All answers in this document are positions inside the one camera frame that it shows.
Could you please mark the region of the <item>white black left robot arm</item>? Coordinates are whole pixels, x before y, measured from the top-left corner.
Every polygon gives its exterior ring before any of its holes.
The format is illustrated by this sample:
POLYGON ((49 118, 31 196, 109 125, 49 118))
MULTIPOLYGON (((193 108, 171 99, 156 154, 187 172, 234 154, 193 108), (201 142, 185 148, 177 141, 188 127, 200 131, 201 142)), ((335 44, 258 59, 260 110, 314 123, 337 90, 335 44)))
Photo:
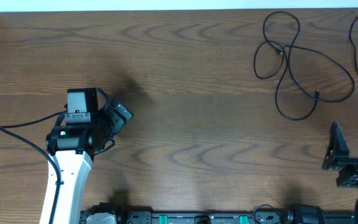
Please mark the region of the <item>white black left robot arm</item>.
POLYGON ((46 137, 47 189, 41 223, 78 223, 94 157, 114 147, 114 137, 133 114, 117 100, 98 105, 100 88, 69 89, 66 110, 46 137))

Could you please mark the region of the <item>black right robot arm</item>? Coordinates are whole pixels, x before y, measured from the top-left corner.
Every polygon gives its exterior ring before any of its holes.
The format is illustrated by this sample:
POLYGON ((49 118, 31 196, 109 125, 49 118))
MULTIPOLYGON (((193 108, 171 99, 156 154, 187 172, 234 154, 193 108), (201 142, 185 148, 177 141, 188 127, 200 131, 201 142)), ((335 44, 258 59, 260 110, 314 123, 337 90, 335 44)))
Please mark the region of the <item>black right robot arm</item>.
MULTIPOLYGON (((339 123, 331 123, 329 144, 322 163, 323 170, 338 171, 338 187, 358 190, 358 157, 351 157, 339 123)), ((355 205, 355 218, 358 220, 358 202, 355 205)))

